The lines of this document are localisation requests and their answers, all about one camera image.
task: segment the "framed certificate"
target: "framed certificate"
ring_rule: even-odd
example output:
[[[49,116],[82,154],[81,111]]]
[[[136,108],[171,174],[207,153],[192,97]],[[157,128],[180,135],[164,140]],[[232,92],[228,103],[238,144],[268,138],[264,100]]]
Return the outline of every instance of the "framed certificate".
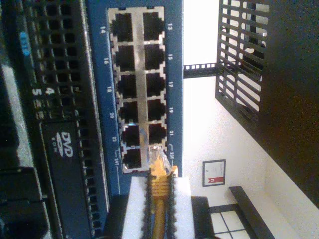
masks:
[[[226,159],[203,162],[203,187],[225,184]]]

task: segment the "ethernet port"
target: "ethernet port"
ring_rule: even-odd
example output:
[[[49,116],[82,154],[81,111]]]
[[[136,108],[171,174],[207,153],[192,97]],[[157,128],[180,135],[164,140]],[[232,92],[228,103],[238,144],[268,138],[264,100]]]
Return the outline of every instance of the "ethernet port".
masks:
[[[159,73],[146,74],[147,96],[159,96],[165,89],[165,79]]]
[[[134,49],[133,46],[119,46],[119,51],[115,53],[115,64],[121,71],[134,70]]]
[[[145,52],[145,69],[159,69],[160,64],[165,60],[164,51],[160,49],[159,44],[151,44],[144,46]]]
[[[123,164],[128,168],[141,167],[141,153],[139,149],[129,149],[123,157]]]
[[[162,140],[167,136],[167,130],[161,124],[149,125],[149,143],[162,143]]]
[[[125,123],[137,123],[138,122],[138,103],[124,102],[123,107],[120,108],[120,117]]]
[[[117,36],[118,42],[132,41],[132,19],[131,14],[116,14],[115,20],[112,20],[111,30],[114,36]]]
[[[159,18],[158,12],[143,13],[144,40],[158,40],[164,31],[164,22]]]
[[[160,100],[148,101],[148,119],[149,121],[161,120],[166,113],[166,106]]]
[[[118,81],[117,90],[123,99],[136,98],[136,80],[135,75],[122,75]]]
[[[122,133],[122,141],[126,143],[127,147],[139,146],[139,127],[138,126],[129,126]]]

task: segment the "blue sticker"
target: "blue sticker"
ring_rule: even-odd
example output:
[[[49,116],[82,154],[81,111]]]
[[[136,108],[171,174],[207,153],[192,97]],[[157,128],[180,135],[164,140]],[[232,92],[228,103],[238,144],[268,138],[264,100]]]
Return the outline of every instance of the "blue sticker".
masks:
[[[24,31],[20,32],[20,43],[21,43],[21,49],[22,53],[25,56],[30,55],[30,50],[29,50],[29,45],[28,45],[28,40],[27,40],[27,35]]]

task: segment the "black vented panel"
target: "black vented panel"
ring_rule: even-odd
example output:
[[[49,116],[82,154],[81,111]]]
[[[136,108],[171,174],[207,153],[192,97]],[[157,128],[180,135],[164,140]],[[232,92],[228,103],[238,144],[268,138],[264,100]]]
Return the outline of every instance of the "black vented panel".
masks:
[[[106,192],[81,4],[43,0],[23,4],[36,76],[32,85],[35,117],[41,124],[75,123],[84,185],[79,190],[86,195],[88,221],[95,237],[102,231]]]
[[[258,121],[269,6],[265,0],[221,0],[216,97],[251,125]]]

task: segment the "black metal grille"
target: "black metal grille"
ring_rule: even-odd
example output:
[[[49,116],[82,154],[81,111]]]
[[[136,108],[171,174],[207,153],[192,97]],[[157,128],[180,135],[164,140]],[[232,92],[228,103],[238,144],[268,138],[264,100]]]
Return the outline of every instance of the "black metal grille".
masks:
[[[81,72],[86,59],[79,47],[81,23],[72,18],[71,1],[24,2],[30,37],[36,84],[32,85],[36,118],[43,123],[74,121],[77,146],[82,161],[87,210],[92,236],[101,233],[90,129],[92,102],[87,95],[89,80]]]
[[[258,120],[269,6],[266,0],[221,0],[216,97],[248,123]]]

